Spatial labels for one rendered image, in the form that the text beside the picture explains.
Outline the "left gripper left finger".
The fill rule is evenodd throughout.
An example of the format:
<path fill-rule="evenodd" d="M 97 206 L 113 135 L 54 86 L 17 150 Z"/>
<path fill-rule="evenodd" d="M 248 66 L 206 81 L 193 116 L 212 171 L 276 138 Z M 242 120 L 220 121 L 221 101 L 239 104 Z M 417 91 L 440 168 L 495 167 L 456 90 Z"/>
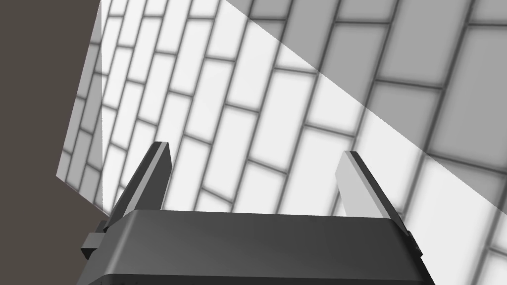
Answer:
<path fill-rule="evenodd" d="M 169 144 L 153 142 L 113 207 L 103 230 L 107 231 L 133 210 L 161 210 L 171 171 Z"/>

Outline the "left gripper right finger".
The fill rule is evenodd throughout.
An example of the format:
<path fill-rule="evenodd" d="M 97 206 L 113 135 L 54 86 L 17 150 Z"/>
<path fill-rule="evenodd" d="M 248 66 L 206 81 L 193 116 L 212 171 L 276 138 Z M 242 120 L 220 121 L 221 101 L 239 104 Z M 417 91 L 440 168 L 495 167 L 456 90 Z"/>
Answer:
<path fill-rule="evenodd" d="M 390 219 L 404 235 L 409 235 L 398 212 L 357 151 L 343 151 L 335 178 L 348 216 Z"/>

